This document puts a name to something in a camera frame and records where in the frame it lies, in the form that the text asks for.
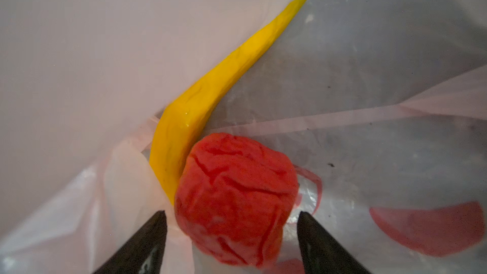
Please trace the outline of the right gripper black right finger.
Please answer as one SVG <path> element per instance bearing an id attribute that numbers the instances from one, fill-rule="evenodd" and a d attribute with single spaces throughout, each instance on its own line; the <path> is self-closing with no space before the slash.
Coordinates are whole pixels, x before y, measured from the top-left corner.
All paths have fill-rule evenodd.
<path id="1" fill-rule="evenodd" d="M 370 274 L 307 212 L 300 212 L 297 235 L 306 274 Z"/>

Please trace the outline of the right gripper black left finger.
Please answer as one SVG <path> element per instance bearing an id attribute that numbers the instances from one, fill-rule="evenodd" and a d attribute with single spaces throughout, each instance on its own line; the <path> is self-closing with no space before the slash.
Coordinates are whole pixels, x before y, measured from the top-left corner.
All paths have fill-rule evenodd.
<path id="1" fill-rule="evenodd" d="M 94 274 L 151 273 L 159 274 L 167 239 L 164 211 L 154 215 Z"/>

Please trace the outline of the red fake apple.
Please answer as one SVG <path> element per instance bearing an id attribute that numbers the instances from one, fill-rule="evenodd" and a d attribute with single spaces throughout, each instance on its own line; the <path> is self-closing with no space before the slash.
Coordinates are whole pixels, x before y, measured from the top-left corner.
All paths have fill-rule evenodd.
<path id="1" fill-rule="evenodd" d="M 279 256 L 298 190 L 285 154 L 250 138 L 213 133 L 188 155 L 175 217 L 194 245 L 219 262 L 266 268 Z"/>

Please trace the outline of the yellow fake banana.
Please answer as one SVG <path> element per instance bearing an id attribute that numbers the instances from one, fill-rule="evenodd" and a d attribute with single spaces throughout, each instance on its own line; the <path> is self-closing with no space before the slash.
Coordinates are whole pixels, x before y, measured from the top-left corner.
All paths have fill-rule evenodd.
<path id="1" fill-rule="evenodd" d="M 294 0 L 163 111 L 152 141 L 149 164 L 170 203 L 191 148 L 213 110 L 237 81 L 269 50 L 306 0 Z"/>

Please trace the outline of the pink plastic bag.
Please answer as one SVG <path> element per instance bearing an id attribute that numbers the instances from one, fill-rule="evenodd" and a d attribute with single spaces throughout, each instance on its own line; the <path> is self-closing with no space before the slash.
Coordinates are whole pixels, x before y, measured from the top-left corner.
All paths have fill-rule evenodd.
<path id="1" fill-rule="evenodd" d="M 203 124 L 286 154 L 371 273 L 486 272 L 486 0 L 1 0 L 1 272 L 95 273 L 157 211 L 138 273 L 257 273 L 178 228 L 165 171 Z"/>

